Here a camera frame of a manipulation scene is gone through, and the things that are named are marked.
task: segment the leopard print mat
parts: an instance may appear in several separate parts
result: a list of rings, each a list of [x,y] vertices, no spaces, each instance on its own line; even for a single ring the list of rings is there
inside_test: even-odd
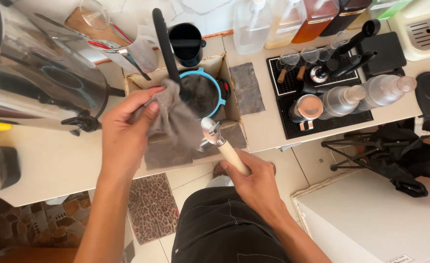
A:
[[[165,173],[133,180],[128,209],[140,245],[176,231],[179,211]]]

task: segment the wooden spatula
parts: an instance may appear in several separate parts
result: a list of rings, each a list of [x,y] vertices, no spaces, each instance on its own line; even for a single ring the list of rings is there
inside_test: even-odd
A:
[[[127,46],[129,43],[124,39],[120,38],[114,31],[111,25],[104,30],[94,29],[89,26],[82,17],[80,8],[76,8],[72,11],[71,15],[66,19],[64,23],[66,27],[69,27],[75,31],[83,33],[91,38],[113,41],[120,46]]]

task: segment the person's left hand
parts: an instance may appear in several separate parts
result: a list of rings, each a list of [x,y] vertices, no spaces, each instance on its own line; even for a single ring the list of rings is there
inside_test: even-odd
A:
[[[150,103],[134,124],[130,123],[130,118],[152,95],[163,90],[162,87],[153,87],[131,92],[121,104],[103,116],[102,173],[130,178],[134,176],[147,147],[147,130],[157,116],[159,105]]]

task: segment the person's right hand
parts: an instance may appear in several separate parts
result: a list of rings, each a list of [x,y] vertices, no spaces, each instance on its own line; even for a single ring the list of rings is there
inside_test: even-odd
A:
[[[221,165],[235,185],[236,192],[248,206],[254,209],[267,223],[282,216],[287,207],[280,199],[273,165],[245,151],[235,149],[239,158],[252,171],[243,176],[232,164],[222,161]]]

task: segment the black cup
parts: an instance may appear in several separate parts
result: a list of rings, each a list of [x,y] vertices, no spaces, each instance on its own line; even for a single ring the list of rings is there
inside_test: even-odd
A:
[[[194,67],[200,63],[202,48],[205,47],[206,42],[197,27],[189,23],[178,24],[169,31],[168,35],[170,42],[174,43],[172,45],[174,55],[181,65]]]

